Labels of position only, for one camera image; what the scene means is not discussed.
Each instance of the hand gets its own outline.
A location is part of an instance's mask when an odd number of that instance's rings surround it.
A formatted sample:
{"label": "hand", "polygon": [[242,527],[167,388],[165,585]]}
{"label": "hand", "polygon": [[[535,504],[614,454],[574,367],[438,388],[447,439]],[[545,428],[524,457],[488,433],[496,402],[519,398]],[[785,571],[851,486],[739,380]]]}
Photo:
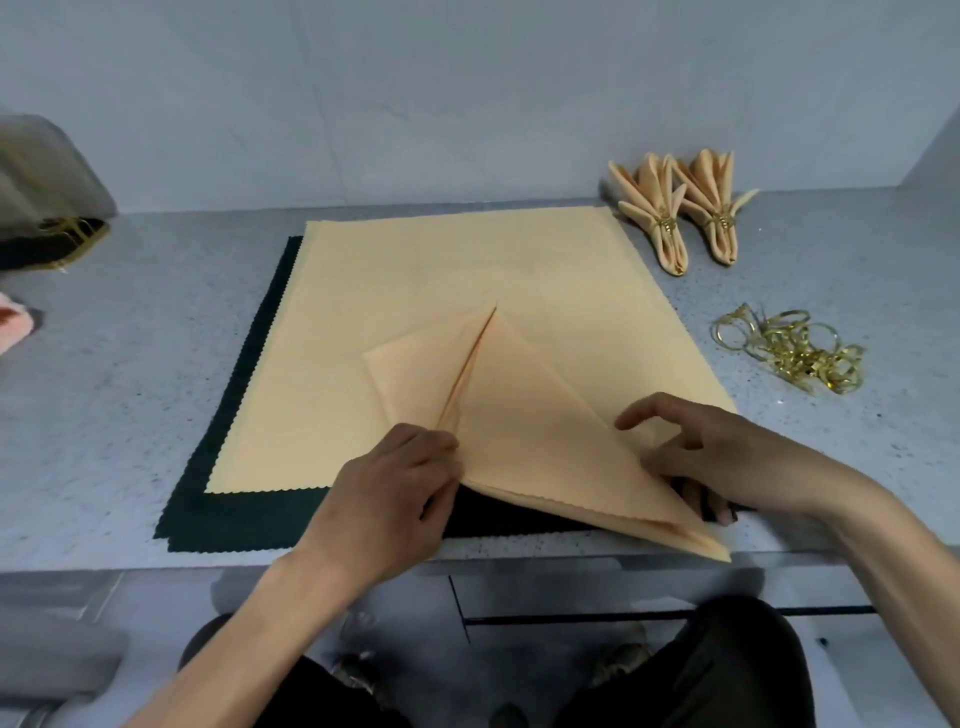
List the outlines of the hand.
{"label": "hand", "polygon": [[[855,505],[855,494],[879,488],[863,473],[739,415],[663,392],[634,402],[615,424],[630,429],[652,417],[679,425],[682,432],[651,450],[643,467],[654,475],[703,483],[712,491],[708,503],[720,522],[731,520],[727,501],[825,518]],[[683,495],[691,506],[695,499],[699,513],[699,489],[684,486]]]}
{"label": "hand", "polygon": [[457,446],[449,432],[396,425],[340,470],[291,556],[336,566],[358,595],[432,556],[463,476]]}

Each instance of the dark green fabric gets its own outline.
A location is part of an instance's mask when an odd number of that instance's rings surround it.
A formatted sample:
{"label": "dark green fabric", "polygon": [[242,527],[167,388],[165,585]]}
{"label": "dark green fabric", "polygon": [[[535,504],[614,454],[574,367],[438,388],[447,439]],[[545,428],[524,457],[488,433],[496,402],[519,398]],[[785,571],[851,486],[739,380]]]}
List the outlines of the dark green fabric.
{"label": "dark green fabric", "polygon": [[[167,539],[170,551],[253,551],[292,546],[324,499],[326,488],[275,493],[204,492],[263,351],[302,239],[291,237],[287,241],[210,427],[190,456],[156,525],[154,537]],[[512,536],[587,528],[590,526],[461,488],[445,536]]]}

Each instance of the person's left hand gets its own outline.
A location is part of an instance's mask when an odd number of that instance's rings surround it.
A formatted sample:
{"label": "person's left hand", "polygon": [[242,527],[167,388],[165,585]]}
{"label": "person's left hand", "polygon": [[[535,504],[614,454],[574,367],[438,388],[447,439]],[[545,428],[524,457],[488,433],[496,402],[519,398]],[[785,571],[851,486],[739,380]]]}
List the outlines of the person's left hand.
{"label": "person's left hand", "polygon": [[463,476],[449,432],[396,425],[337,475],[291,556],[335,566],[357,593],[440,547]]}

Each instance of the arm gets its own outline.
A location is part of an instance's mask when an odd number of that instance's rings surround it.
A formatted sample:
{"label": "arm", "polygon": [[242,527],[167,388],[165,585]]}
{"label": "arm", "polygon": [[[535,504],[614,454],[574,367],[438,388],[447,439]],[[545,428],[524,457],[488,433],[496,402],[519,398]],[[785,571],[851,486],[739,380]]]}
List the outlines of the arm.
{"label": "arm", "polygon": [[930,695],[960,725],[960,562],[947,547],[863,473],[733,413],[656,394],[616,425],[652,417],[682,433],[645,456],[651,473],[702,483],[718,512],[726,499],[823,523]]}
{"label": "arm", "polygon": [[348,462],[294,549],[126,728],[253,725],[294,662],[349,604],[433,554],[462,473],[456,438],[398,425]]}

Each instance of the white marble wall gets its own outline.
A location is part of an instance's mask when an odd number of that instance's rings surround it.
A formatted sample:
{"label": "white marble wall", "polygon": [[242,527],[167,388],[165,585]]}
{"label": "white marble wall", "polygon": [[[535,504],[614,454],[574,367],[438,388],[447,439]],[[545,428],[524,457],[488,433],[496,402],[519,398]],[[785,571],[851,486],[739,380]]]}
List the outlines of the white marble wall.
{"label": "white marble wall", "polygon": [[125,211],[582,196],[706,144],[749,186],[883,186],[958,35],[950,0],[5,0],[0,104]]}

